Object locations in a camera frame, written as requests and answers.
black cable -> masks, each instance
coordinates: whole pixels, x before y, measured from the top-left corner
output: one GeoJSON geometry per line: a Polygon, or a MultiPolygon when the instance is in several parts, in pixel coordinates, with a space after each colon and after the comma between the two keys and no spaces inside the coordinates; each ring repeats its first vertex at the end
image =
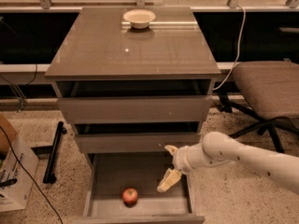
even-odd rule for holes
{"type": "Polygon", "coordinates": [[[21,162],[20,162],[18,156],[17,156],[16,153],[15,153],[15,150],[13,149],[13,147],[12,147],[12,145],[11,145],[11,142],[10,142],[10,140],[9,140],[9,138],[8,138],[7,133],[6,133],[5,130],[1,127],[1,125],[0,125],[0,129],[2,130],[3,134],[6,136],[6,138],[7,138],[7,140],[8,140],[8,143],[9,143],[9,146],[10,146],[10,148],[11,148],[11,151],[12,151],[14,157],[16,158],[18,164],[19,164],[19,165],[21,166],[21,168],[25,171],[25,173],[28,174],[29,177],[33,180],[33,182],[35,183],[37,189],[38,189],[39,192],[44,196],[44,198],[46,199],[46,201],[47,201],[47,203],[49,204],[49,206],[52,208],[52,210],[55,212],[55,214],[56,214],[57,217],[59,218],[60,222],[61,222],[62,224],[64,224],[62,218],[61,218],[60,215],[59,215],[59,213],[58,213],[57,210],[53,207],[53,205],[50,203],[50,201],[49,201],[49,199],[47,198],[47,196],[45,195],[45,193],[41,190],[41,188],[38,186],[38,184],[36,183],[36,181],[34,180],[34,178],[29,174],[29,172],[25,169],[25,167],[21,164],[21,162]]]}
{"type": "MultiPolygon", "coordinates": [[[[32,82],[35,81],[36,79],[36,76],[37,76],[37,63],[36,63],[36,70],[35,70],[35,74],[34,74],[34,77],[29,81],[27,82],[26,84],[24,84],[24,86],[28,86],[30,85],[32,82]]],[[[17,84],[14,84],[13,82],[9,81],[8,79],[4,78],[2,75],[0,75],[0,78],[2,78],[5,82],[7,82],[9,85],[12,85],[12,86],[16,86],[17,84]]]]}
{"type": "MultiPolygon", "coordinates": [[[[3,22],[3,21],[1,21],[1,20],[0,20],[0,22],[1,22],[2,24],[4,24],[7,28],[9,28],[9,30],[10,30],[12,33],[14,33],[15,36],[20,37],[20,36],[17,34],[17,32],[16,32],[14,29],[12,29],[6,22],[3,22]]],[[[28,83],[26,83],[26,84],[24,84],[24,85],[25,85],[25,86],[30,85],[30,84],[36,79],[36,75],[37,75],[37,63],[36,63],[36,71],[35,71],[34,77],[33,77],[28,83]]],[[[7,80],[6,78],[2,77],[2,75],[0,75],[0,78],[2,78],[2,79],[3,79],[5,82],[7,82],[9,85],[12,85],[12,86],[15,86],[15,85],[16,85],[16,84],[10,82],[9,80],[7,80]]]]}

black stand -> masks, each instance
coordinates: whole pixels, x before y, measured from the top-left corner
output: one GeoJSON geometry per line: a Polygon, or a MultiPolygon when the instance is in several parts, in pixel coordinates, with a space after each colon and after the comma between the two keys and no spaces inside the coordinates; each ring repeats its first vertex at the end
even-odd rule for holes
{"type": "Polygon", "coordinates": [[[4,188],[4,187],[6,187],[6,186],[14,185],[16,182],[17,182],[17,179],[16,179],[16,178],[14,178],[14,179],[9,179],[8,181],[5,181],[5,182],[0,183],[0,188],[4,188]]]}
{"type": "Polygon", "coordinates": [[[46,169],[44,180],[43,180],[43,183],[45,183],[45,184],[47,184],[47,183],[53,184],[56,182],[56,176],[55,176],[55,174],[52,173],[52,170],[54,167],[57,148],[59,145],[61,134],[66,134],[66,128],[64,127],[64,123],[60,121],[57,125],[56,134],[55,134],[52,146],[33,147],[32,148],[32,150],[34,151],[34,153],[37,156],[42,155],[42,154],[50,154],[47,169],[46,169]]]}

drawer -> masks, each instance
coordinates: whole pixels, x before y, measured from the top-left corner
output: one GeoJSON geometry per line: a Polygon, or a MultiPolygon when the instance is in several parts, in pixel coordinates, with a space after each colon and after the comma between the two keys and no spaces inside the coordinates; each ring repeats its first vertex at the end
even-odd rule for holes
{"type": "Polygon", "coordinates": [[[59,106],[71,123],[206,120],[211,96],[152,98],[61,98],[59,106]]]}
{"type": "Polygon", "coordinates": [[[59,97],[149,97],[207,95],[214,85],[210,77],[159,79],[158,76],[141,78],[138,74],[123,80],[57,81],[55,90],[59,97]]]}
{"type": "Polygon", "coordinates": [[[203,223],[204,217],[193,212],[186,176],[169,191],[157,191],[171,162],[172,157],[164,152],[95,155],[84,214],[75,223],[203,223]],[[133,207],[121,199],[128,187],[138,191],[133,207]]]}
{"type": "Polygon", "coordinates": [[[82,153],[156,152],[167,144],[186,146],[197,144],[199,133],[117,133],[76,135],[82,153]]]}

cardboard box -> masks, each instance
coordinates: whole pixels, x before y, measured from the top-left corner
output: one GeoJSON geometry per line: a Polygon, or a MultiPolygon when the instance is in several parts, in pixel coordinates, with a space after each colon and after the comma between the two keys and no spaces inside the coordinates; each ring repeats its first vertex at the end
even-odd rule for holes
{"type": "MultiPolygon", "coordinates": [[[[37,155],[25,144],[19,134],[13,141],[12,147],[24,168],[32,177],[35,177],[38,165],[37,155]]],[[[17,179],[17,183],[0,188],[0,212],[24,209],[33,184],[30,176],[24,172],[9,149],[0,169],[0,183],[13,178],[17,179]]]]}
{"type": "MultiPolygon", "coordinates": [[[[7,136],[12,144],[17,136],[17,131],[13,128],[13,126],[9,123],[9,121],[0,114],[0,126],[5,130],[7,136]]],[[[0,129],[0,157],[6,156],[9,150],[9,142],[7,137],[3,134],[3,131],[0,129]]]]}

chair base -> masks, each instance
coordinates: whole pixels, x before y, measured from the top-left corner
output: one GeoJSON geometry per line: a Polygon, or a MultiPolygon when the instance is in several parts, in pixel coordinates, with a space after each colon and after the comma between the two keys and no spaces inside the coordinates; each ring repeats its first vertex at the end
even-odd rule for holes
{"type": "Polygon", "coordinates": [[[249,133],[249,132],[252,132],[255,130],[257,131],[257,134],[259,134],[259,135],[263,135],[266,131],[268,131],[271,136],[271,139],[273,141],[273,144],[276,148],[276,151],[279,153],[284,153],[283,146],[281,144],[281,141],[280,141],[278,133],[277,133],[277,128],[299,135],[299,129],[294,127],[292,124],[282,122],[282,119],[262,119],[257,114],[255,114],[253,110],[246,108],[243,105],[240,105],[240,104],[230,101],[228,99],[227,95],[225,95],[224,93],[219,94],[219,96],[221,99],[222,107],[225,107],[221,111],[226,112],[226,110],[227,110],[229,113],[231,113],[230,111],[232,110],[232,107],[233,107],[233,108],[236,108],[237,110],[240,110],[241,112],[258,120],[258,122],[250,125],[249,127],[246,127],[236,133],[230,134],[230,137],[232,137],[232,138],[237,138],[239,136],[242,136],[246,133],[249,133]]]}

